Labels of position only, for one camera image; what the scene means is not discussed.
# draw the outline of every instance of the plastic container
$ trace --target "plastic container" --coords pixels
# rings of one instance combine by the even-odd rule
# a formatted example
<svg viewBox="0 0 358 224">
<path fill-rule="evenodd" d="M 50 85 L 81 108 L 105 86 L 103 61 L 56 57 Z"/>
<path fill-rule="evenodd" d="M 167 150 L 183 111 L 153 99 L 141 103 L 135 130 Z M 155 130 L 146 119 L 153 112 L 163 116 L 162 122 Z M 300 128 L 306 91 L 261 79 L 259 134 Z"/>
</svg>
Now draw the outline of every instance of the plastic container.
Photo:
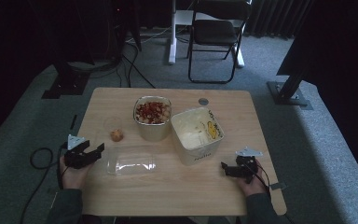
<svg viewBox="0 0 358 224">
<path fill-rule="evenodd" d="M 198 107 L 172 116 L 172 138 L 182 164 L 193 165 L 214 155 L 224 132 L 210 109 Z"/>
<path fill-rule="evenodd" d="M 169 115 L 168 119 L 162 123 L 149 124 L 144 123 L 137 118 L 137 107 L 138 105 L 144 105 L 145 103 L 150 102 L 159 102 L 168 106 Z M 133 108 L 133 119 L 137 123 L 139 134 L 143 137 L 144 140 L 150 142 L 161 141 L 168 136 L 171 132 L 171 102 L 169 99 L 161 96 L 144 96 L 137 100 Z"/>
</svg>

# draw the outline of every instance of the chair seat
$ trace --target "chair seat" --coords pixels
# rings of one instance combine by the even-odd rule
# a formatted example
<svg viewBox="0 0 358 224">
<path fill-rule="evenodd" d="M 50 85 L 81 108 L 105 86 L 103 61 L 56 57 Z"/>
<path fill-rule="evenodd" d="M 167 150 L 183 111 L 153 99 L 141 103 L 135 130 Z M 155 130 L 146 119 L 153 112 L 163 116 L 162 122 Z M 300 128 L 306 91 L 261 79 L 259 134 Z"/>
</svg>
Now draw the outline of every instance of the chair seat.
<svg viewBox="0 0 358 224">
<path fill-rule="evenodd" d="M 230 21 L 197 20 L 193 26 L 197 44 L 234 45 L 237 42 L 237 34 Z"/>
</svg>

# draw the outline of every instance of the person's left hand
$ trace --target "person's left hand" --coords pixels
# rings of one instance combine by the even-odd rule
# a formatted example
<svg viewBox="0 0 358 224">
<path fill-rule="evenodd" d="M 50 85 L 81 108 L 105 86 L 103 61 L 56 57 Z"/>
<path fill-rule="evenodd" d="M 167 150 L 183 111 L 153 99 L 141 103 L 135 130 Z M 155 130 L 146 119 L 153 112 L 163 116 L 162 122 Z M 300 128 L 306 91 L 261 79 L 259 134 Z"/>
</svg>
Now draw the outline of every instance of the person's left hand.
<svg viewBox="0 0 358 224">
<path fill-rule="evenodd" d="M 87 174 L 94 163 L 81 169 L 67 167 L 64 156 L 60 157 L 60 170 L 62 175 L 62 187 L 64 189 L 82 189 L 86 182 Z"/>
</svg>

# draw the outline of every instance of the grey carpet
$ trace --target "grey carpet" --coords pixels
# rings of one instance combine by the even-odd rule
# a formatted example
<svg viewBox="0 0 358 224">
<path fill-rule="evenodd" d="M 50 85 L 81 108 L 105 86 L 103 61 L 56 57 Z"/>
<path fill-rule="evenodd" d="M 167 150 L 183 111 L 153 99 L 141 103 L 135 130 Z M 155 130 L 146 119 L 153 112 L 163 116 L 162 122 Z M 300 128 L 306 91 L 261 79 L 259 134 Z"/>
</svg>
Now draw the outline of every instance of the grey carpet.
<svg viewBox="0 0 358 224">
<path fill-rule="evenodd" d="M 316 87 L 306 82 L 300 85 L 313 110 L 275 105 L 269 93 L 268 81 L 287 79 L 275 75 L 291 43 L 280 38 L 245 37 L 241 46 L 245 67 L 237 69 L 226 85 L 190 83 L 187 44 L 180 41 L 175 65 L 168 65 L 167 38 L 146 39 L 135 64 L 157 88 L 249 91 L 278 178 L 287 186 L 283 190 L 287 215 L 295 223 L 358 223 L 358 165 Z M 124 49 L 129 59 L 134 52 L 130 46 Z M 202 65 L 194 67 L 194 74 L 219 77 L 230 71 L 230 58 L 221 61 L 196 55 L 197 59 Z M 42 178 L 44 171 L 30 165 L 32 151 L 49 147 L 56 153 L 67 134 L 77 134 L 92 91 L 97 87 L 127 87 L 124 74 L 129 70 L 129 64 L 122 63 L 117 70 L 93 73 L 83 95 L 63 95 L 55 100 L 41 99 L 57 76 L 54 67 L 34 79 L 0 127 L 0 224 L 20 221 L 24 205 Z M 150 88 L 134 69 L 131 86 Z M 71 129 L 74 115 L 77 120 Z M 41 153 L 35 161 L 46 164 L 47 158 L 47 153 Z M 56 189 L 53 167 L 31 201 L 24 223 L 44 222 Z M 113 218 L 103 220 L 112 223 Z M 289 221 L 282 217 L 282 223 Z"/>
</svg>

